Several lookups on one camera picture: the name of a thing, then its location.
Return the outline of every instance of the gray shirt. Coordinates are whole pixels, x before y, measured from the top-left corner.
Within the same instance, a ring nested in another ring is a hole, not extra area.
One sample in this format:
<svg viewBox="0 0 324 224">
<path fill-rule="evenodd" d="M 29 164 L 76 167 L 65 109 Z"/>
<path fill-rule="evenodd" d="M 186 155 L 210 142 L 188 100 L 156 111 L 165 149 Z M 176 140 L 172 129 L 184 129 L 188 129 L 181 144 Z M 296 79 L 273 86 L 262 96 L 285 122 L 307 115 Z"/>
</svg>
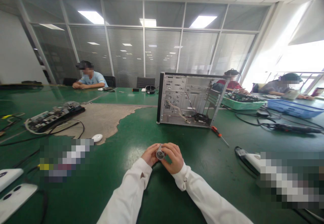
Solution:
<svg viewBox="0 0 324 224">
<path fill-rule="evenodd" d="M 266 93 L 268 94 L 271 91 L 276 91 L 276 92 L 281 92 L 281 93 L 286 93 L 289 91 L 290 87 L 285 87 L 283 85 L 279 84 L 278 80 L 268 82 L 267 84 L 262 87 L 259 92 L 260 93 Z"/>
</svg>

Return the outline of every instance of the white sleeve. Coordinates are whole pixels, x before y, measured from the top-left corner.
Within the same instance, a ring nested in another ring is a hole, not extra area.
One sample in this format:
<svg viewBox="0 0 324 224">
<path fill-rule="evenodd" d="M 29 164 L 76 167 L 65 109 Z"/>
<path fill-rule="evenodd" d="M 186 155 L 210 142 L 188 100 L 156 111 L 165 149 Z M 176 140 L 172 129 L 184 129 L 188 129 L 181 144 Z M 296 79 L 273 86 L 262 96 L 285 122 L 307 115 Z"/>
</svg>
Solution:
<svg viewBox="0 0 324 224">
<path fill-rule="evenodd" d="M 97 223 L 135 224 L 151 172 L 152 168 L 139 158 L 125 173 L 120 187 L 114 190 Z"/>
<path fill-rule="evenodd" d="M 185 163 L 181 171 L 172 176 L 178 188 L 188 192 L 208 224 L 252 224 L 243 213 L 214 191 L 200 175 L 193 172 Z"/>
</svg>

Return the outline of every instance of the white mouse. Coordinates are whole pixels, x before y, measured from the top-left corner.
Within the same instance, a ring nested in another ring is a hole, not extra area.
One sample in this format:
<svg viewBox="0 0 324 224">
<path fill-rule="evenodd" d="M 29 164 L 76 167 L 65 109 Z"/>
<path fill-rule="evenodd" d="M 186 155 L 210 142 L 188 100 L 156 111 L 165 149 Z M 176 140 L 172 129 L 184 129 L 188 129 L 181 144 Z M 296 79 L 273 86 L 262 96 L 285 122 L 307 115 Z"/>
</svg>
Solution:
<svg viewBox="0 0 324 224">
<path fill-rule="evenodd" d="M 102 134 L 96 134 L 92 137 L 93 141 L 96 143 L 98 141 L 101 141 L 102 139 Z"/>
</svg>

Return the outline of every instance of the red shirt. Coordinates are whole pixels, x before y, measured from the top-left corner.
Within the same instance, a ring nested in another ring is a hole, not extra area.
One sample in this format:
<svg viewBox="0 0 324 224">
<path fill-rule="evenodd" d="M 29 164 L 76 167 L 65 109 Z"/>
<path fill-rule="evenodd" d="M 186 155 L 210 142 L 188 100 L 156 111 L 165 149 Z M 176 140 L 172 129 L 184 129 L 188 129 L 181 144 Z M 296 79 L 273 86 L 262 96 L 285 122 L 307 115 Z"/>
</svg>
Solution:
<svg viewBox="0 0 324 224">
<path fill-rule="evenodd" d="M 226 81 L 225 80 L 219 80 L 217 83 L 221 83 L 221 84 L 225 85 Z M 229 89 L 240 89 L 240 88 L 243 88 L 243 87 L 241 87 L 241 85 L 236 81 L 230 81 L 229 84 L 227 85 L 227 88 L 229 88 Z"/>
</svg>

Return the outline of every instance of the ceiling light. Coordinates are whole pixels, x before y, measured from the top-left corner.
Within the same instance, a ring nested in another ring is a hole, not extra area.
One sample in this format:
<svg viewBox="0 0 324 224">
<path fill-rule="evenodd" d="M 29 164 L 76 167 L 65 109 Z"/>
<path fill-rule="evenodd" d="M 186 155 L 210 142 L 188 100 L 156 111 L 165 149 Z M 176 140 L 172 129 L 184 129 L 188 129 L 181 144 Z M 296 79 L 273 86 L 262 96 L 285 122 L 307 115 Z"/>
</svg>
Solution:
<svg viewBox="0 0 324 224">
<path fill-rule="evenodd" d="M 47 27 L 47 28 L 50 28 L 50 29 L 54 29 L 54 30 L 62 30 L 62 31 L 64 31 L 64 29 L 59 28 L 59 27 L 56 27 L 56 26 L 54 26 L 53 24 L 40 24 L 40 23 L 39 23 L 39 25 L 42 25 L 42 26 L 44 26 L 44 27 Z"/>
<path fill-rule="evenodd" d="M 104 24 L 104 19 L 96 11 L 78 11 L 93 24 Z"/>
<path fill-rule="evenodd" d="M 205 28 L 215 19 L 213 16 L 198 16 L 189 28 Z"/>
<path fill-rule="evenodd" d="M 143 18 L 140 18 L 139 21 L 143 26 Z M 156 27 L 156 19 L 145 19 L 145 26 L 146 27 Z"/>
</svg>

